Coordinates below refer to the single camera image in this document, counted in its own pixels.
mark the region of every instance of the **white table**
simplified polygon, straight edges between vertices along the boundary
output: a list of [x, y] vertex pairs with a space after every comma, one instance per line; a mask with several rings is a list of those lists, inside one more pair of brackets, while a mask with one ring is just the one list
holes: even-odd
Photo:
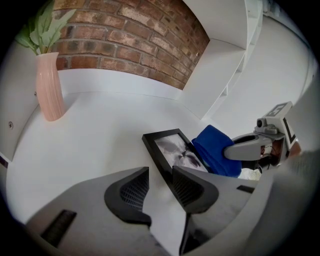
[[71, 93], [66, 114], [47, 122], [39, 107], [28, 120], [6, 180], [13, 216], [22, 223], [71, 186], [135, 167], [148, 166], [150, 190], [143, 211], [150, 228], [178, 255], [185, 212], [150, 157], [142, 135], [179, 128], [191, 140], [210, 121], [201, 121], [177, 100], [115, 93]]

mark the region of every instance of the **pink vase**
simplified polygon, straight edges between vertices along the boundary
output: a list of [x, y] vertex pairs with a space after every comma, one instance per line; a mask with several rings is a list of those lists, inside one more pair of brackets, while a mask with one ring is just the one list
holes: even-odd
[[51, 52], [36, 57], [36, 95], [42, 113], [48, 121], [55, 121], [66, 112], [56, 64], [58, 54]]

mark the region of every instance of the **blue fabric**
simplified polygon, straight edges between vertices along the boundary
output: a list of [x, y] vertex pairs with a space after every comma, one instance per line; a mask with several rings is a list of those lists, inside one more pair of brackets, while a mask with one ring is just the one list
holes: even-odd
[[214, 174], [235, 177], [241, 173], [241, 161], [224, 157], [224, 148], [235, 143], [223, 132], [208, 125], [192, 143]]

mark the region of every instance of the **brick wall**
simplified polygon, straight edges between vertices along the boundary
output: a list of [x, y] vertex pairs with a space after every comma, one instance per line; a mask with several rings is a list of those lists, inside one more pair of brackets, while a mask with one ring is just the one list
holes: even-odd
[[53, 47], [57, 67], [132, 73], [183, 89], [209, 43], [182, 0], [55, 0], [77, 9]]

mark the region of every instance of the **framed photo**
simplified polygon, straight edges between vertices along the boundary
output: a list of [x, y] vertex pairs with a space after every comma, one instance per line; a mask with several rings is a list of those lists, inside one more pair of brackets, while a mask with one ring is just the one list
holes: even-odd
[[144, 134], [142, 140], [162, 175], [172, 175], [173, 166], [213, 173], [180, 129]]

